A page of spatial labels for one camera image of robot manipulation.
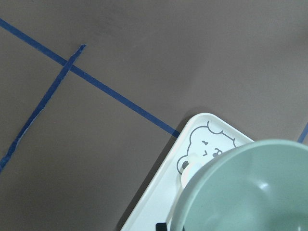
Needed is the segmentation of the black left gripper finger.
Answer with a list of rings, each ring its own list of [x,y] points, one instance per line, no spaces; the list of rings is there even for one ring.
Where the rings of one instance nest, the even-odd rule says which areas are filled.
[[[156,231],[167,231],[167,224],[165,222],[164,223],[156,223],[155,230]]]

